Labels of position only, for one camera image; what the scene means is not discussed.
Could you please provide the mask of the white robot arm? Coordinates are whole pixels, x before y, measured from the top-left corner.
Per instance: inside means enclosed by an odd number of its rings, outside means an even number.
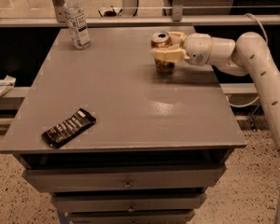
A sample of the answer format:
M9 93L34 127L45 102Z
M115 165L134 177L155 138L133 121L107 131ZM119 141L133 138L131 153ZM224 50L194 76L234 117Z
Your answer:
M280 157L280 71L261 35L248 32L232 40L198 33L157 32L151 37L151 54L161 62L210 64L229 75L251 76ZM275 224L280 224L280 194Z

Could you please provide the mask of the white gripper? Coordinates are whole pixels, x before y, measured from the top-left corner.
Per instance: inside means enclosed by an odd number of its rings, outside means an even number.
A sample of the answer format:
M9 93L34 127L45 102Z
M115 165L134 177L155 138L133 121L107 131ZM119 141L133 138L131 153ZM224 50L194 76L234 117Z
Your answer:
M182 32L170 32L169 36L173 45L183 47L185 50L181 48L153 48L151 54L155 60L179 63L185 59L191 65L202 66L206 64L212 48L212 37L210 35L194 33L186 36Z

